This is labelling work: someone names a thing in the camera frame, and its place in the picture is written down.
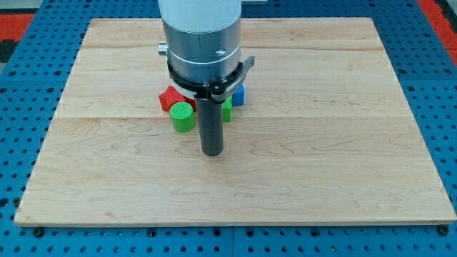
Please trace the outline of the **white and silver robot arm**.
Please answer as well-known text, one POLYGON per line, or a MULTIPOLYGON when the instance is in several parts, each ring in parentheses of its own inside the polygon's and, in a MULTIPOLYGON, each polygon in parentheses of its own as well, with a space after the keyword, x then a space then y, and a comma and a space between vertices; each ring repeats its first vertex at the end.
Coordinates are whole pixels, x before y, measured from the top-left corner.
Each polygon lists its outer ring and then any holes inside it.
POLYGON ((241 58, 241 0, 159 0, 167 66, 179 86, 227 79, 241 58))

